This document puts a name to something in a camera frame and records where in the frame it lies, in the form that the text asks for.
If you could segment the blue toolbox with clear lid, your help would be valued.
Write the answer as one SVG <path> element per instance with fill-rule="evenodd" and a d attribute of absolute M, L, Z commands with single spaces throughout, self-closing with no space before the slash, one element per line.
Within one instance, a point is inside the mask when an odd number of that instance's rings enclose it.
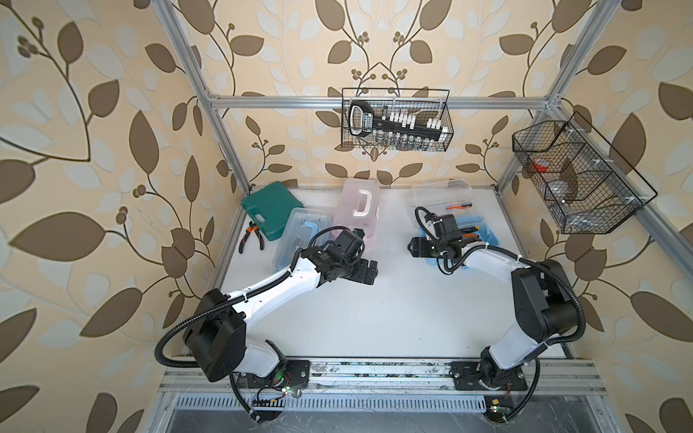
<path fill-rule="evenodd" d="M 292 262 L 294 254 L 306 248 L 316 234 L 331 226 L 332 219 L 325 209 L 293 209 L 275 251 L 273 266 L 276 272 Z"/>

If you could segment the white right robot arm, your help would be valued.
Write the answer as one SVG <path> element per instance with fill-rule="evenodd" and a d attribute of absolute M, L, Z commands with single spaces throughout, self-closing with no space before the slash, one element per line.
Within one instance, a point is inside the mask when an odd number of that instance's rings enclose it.
<path fill-rule="evenodd" d="M 475 229 L 459 227 L 451 214 L 417 207 L 413 215 L 424 235 L 409 243 L 411 256 L 434 259 L 447 276 L 475 269 L 511 286 L 514 324 L 482 351 L 476 369 L 465 374 L 467 380 L 491 391 L 502 389 L 549 347 L 584 336 L 585 310 L 558 262 L 536 262 L 490 245 Z"/>

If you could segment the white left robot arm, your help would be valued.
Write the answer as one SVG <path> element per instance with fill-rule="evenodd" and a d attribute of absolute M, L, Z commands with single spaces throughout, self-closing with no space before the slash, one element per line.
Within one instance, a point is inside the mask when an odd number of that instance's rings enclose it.
<path fill-rule="evenodd" d="M 249 333 L 270 313 L 301 294 L 343 279 L 372 285 L 377 262 L 363 257 L 365 231 L 329 227 L 298 249 L 290 264 L 245 290 L 206 293 L 193 316 L 170 329 L 154 349 L 162 366 L 198 368 L 209 382 L 233 373 L 271 377 L 283 354 L 274 343 L 256 341 Z"/>

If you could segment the pink toolbox with clear lid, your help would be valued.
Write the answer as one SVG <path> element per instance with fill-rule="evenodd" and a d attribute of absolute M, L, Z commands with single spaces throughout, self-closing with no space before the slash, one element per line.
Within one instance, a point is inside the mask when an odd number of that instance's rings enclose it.
<path fill-rule="evenodd" d="M 361 229 L 366 242 L 375 237 L 380 209 L 380 186 L 376 180 L 348 179 L 339 197 L 334 226 Z"/>

